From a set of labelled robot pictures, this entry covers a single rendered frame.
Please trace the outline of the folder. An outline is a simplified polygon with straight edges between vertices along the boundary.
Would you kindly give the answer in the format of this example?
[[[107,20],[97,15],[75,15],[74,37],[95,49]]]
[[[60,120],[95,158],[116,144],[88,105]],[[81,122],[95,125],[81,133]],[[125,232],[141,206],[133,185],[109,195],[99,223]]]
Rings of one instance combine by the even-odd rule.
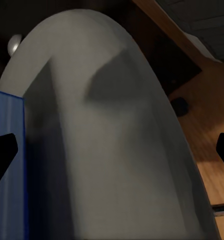
[[[29,240],[24,98],[0,91],[0,136],[11,133],[18,152],[0,180],[0,240]]]

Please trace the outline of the swivel chair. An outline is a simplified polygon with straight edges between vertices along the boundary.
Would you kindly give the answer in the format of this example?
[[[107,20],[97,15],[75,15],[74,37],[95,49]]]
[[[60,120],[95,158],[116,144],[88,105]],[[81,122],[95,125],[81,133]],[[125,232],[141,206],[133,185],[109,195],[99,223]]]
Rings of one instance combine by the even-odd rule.
[[[195,156],[130,33],[67,9],[16,48],[0,91],[24,98],[29,240],[222,240]]]

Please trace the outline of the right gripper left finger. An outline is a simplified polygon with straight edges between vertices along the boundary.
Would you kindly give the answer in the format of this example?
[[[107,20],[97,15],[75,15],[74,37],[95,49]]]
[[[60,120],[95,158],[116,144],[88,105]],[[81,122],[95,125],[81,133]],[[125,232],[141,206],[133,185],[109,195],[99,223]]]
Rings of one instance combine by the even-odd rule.
[[[0,136],[0,180],[18,152],[16,137],[13,133]]]

